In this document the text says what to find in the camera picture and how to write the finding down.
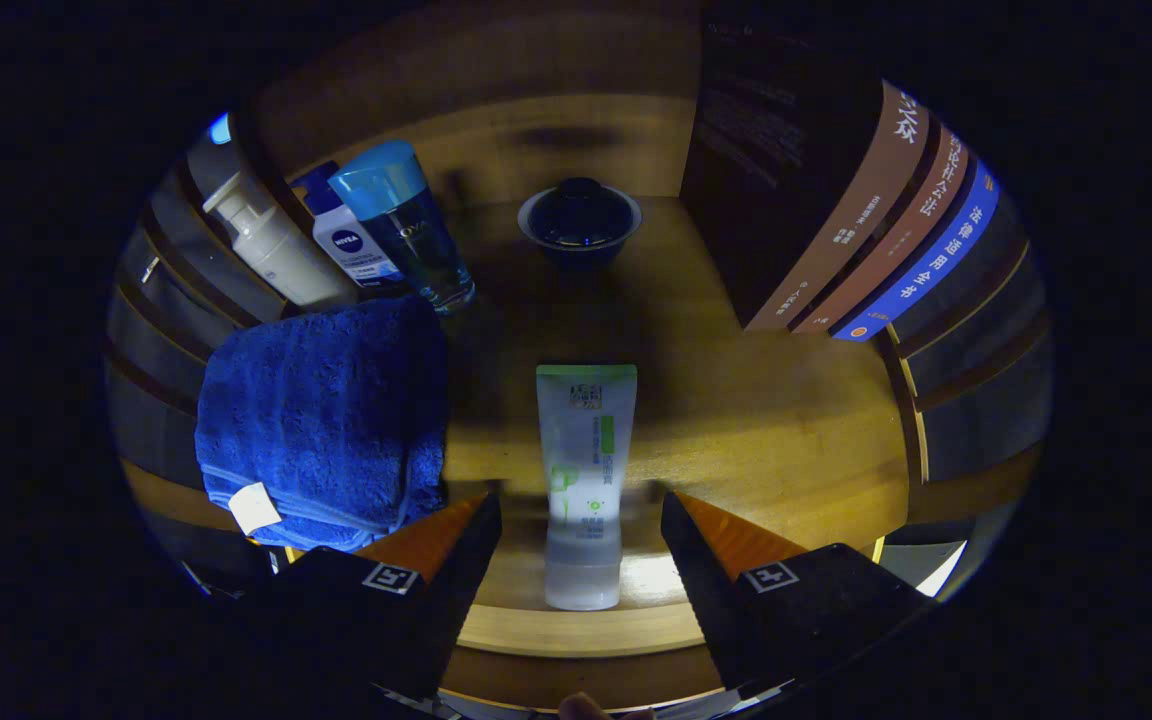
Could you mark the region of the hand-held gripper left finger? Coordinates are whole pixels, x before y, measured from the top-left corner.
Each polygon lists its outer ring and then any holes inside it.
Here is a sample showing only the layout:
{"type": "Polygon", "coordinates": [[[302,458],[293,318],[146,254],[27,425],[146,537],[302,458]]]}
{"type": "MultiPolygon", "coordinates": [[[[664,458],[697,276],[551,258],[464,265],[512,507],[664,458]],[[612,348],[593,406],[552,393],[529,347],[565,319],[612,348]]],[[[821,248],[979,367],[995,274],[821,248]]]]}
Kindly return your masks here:
{"type": "Polygon", "coordinates": [[[303,688],[438,691],[502,530],[495,493],[357,553],[308,551],[236,606],[244,655],[303,688]]]}

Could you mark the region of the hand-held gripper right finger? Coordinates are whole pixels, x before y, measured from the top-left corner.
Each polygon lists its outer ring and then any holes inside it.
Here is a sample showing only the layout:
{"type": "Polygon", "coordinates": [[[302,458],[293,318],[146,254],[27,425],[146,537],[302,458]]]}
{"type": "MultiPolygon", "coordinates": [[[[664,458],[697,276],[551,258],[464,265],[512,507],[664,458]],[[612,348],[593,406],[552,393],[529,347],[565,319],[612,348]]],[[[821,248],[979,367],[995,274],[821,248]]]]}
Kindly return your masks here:
{"type": "Polygon", "coordinates": [[[660,533],[723,687],[799,688],[859,659],[934,601],[842,543],[805,550],[685,493],[660,533]]]}

